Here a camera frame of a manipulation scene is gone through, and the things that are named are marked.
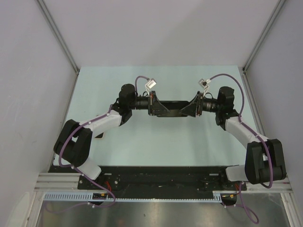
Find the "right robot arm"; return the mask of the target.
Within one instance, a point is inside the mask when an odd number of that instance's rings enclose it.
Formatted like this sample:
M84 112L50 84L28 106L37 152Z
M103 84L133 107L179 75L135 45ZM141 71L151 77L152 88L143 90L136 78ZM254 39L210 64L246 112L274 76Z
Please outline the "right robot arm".
M234 90L221 87L216 99L198 92L188 105L179 110L184 116L200 116L202 112L215 113L215 121L224 131L234 136L246 149L245 164L229 166L219 176L218 184L224 190L235 182L244 181L271 187L274 181L286 178L286 167L281 141L269 139L255 132L234 109Z

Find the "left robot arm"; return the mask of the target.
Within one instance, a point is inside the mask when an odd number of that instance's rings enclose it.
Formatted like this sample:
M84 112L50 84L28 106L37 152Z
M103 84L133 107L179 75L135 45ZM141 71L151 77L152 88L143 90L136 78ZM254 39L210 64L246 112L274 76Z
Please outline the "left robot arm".
M132 116L133 109L145 108L137 94L137 86L125 84L109 110L85 122L68 120L55 143L54 152L59 156L60 167L70 167L83 176L94 189L101 188L105 178L101 168L89 157L91 142L107 130L119 127Z

